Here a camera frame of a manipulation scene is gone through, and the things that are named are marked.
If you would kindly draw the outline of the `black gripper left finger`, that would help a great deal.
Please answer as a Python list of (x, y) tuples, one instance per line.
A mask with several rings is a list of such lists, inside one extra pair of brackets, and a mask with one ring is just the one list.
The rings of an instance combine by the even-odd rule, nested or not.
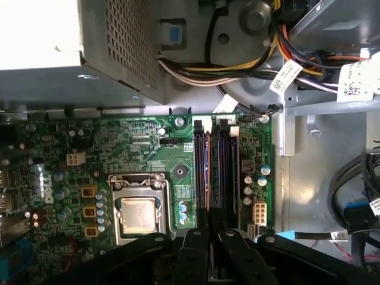
[(171, 239), (162, 233), (120, 246), (80, 269), (80, 284), (206, 284), (208, 216), (196, 210), (197, 227)]

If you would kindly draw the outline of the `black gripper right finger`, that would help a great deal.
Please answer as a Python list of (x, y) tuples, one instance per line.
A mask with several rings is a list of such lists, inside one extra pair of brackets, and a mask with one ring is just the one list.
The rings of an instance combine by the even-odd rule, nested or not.
[(240, 284), (367, 284), (368, 273), (278, 235), (247, 241), (227, 228), (220, 208), (211, 208), (213, 232), (231, 260)]

